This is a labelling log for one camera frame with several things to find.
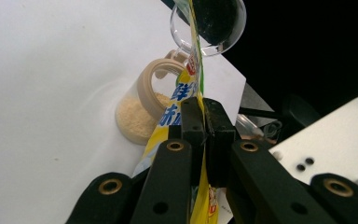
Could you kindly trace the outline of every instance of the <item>clear glass cup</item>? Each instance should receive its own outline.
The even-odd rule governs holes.
[[[193,1],[193,4],[203,57],[221,54],[238,42],[247,17],[242,0],[199,0]],[[174,5],[170,20],[171,34],[176,45],[190,54],[192,39],[186,14],[188,11]]]

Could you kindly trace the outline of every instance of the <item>yellow snack bag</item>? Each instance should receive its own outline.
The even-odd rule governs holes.
[[[196,96],[199,102],[202,114],[204,106],[202,102],[203,93],[203,70],[202,58],[200,53],[200,39],[197,32],[197,24],[192,0],[189,3],[189,22],[192,35],[192,51],[188,57],[186,69],[177,79],[176,89],[168,103],[164,114],[162,115],[156,129],[153,131],[141,161],[135,167],[133,176],[140,174],[143,170],[150,167],[157,153],[160,143],[168,139],[170,125],[181,124],[181,102],[189,97]],[[195,198],[190,223],[210,223],[216,224],[218,219],[218,204],[216,200],[216,189],[209,185],[205,165],[205,149],[202,158],[200,184],[198,189],[194,190]]]

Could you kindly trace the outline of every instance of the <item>plastic jar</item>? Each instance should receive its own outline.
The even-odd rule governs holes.
[[[125,93],[116,109],[117,126],[130,141],[146,145],[176,88],[177,77],[185,69],[184,54],[151,62]]]

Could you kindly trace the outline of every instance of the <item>table surface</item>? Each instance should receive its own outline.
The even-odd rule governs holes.
[[[98,175],[131,175],[145,147],[124,138],[118,100],[176,49],[159,0],[0,1],[0,223],[64,223]],[[203,60],[205,97],[234,123],[246,78]]]

